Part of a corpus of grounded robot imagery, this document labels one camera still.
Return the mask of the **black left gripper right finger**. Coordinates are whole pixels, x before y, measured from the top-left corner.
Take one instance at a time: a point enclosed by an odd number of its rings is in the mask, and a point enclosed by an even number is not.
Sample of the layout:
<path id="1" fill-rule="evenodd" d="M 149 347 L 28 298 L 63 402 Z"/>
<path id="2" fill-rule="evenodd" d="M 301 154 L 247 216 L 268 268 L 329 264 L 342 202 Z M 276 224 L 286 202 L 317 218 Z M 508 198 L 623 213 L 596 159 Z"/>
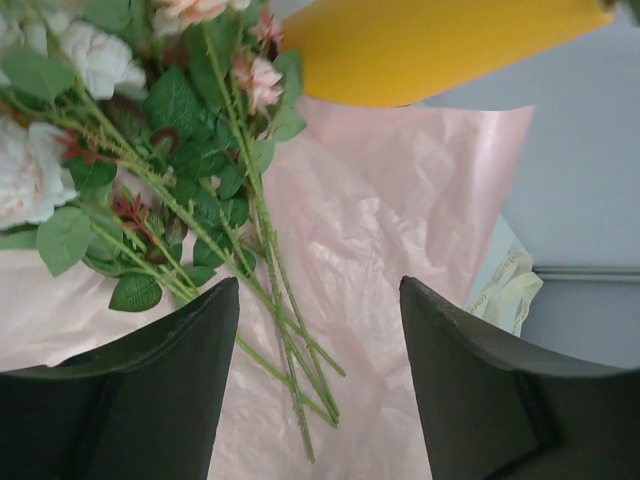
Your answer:
<path id="1" fill-rule="evenodd" d="M 435 479 L 635 479 L 639 373 L 559 354 L 418 279 L 401 320 Z"/>

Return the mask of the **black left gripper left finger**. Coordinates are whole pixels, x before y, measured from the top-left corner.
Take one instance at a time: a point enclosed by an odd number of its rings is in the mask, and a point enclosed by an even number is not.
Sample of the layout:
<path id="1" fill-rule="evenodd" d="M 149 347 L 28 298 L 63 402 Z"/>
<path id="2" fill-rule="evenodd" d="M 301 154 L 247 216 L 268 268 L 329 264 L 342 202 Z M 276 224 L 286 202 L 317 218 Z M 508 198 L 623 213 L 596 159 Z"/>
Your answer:
<path id="1" fill-rule="evenodd" d="M 2 477 L 205 478 L 238 321 L 228 278 L 59 366 L 3 373 Z"/>

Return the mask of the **cream ribbon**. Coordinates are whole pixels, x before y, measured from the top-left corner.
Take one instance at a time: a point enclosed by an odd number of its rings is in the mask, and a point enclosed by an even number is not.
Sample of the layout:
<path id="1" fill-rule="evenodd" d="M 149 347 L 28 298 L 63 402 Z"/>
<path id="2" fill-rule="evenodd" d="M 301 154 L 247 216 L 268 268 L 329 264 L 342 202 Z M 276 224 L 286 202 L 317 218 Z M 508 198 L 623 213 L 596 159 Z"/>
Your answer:
<path id="1" fill-rule="evenodd" d="M 513 335 L 521 335 L 531 303 L 543 286 L 533 271 L 532 257 L 511 247 L 490 278 L 472 294 L 465 310 L 477 318 Z"/>

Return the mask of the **purple pink wrapping paper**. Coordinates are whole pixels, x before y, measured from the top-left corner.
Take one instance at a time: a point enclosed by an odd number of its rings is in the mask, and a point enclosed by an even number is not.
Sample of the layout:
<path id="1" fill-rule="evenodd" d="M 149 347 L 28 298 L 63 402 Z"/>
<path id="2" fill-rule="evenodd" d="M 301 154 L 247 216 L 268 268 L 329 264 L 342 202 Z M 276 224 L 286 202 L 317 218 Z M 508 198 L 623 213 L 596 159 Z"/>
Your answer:
<path id="1" fill-rule="evenodd" d="M 239 285 L 239 321 L 203 479 L 425 479 L 429 461 L 399 306 L 416 277 L 463 305 L 490 249 L 533 110 L 366 109 L 303 98 L 305 129 L 263 177 L 285 266 L 324 370 L 337 427 L 307 416 L 265 368 L 286 363 L 273 318 Z M 53 276 L 39 254 L 1 245 L 1 376 L 56 367 L 187 305 L 114 311 L 111 277 L 77 264 Z"/>

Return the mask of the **pink artificial flower bunch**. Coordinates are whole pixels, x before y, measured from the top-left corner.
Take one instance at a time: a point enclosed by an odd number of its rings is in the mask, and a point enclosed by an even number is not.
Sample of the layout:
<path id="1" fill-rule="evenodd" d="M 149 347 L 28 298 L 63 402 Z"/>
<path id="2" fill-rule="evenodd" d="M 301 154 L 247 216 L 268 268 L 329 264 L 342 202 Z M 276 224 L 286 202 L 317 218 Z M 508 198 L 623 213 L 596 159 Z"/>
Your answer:
<path id="1" fill-rule="evenodd" d="M 301 61 L 265 1 L 5 1 L 1 245 L 53 276 L 115 280 L 114 311 L 194 300 L 220 268 L 273 318 L 306 448 L 337 427 L 266 201 L 278 144 L 306 126 Z"/>

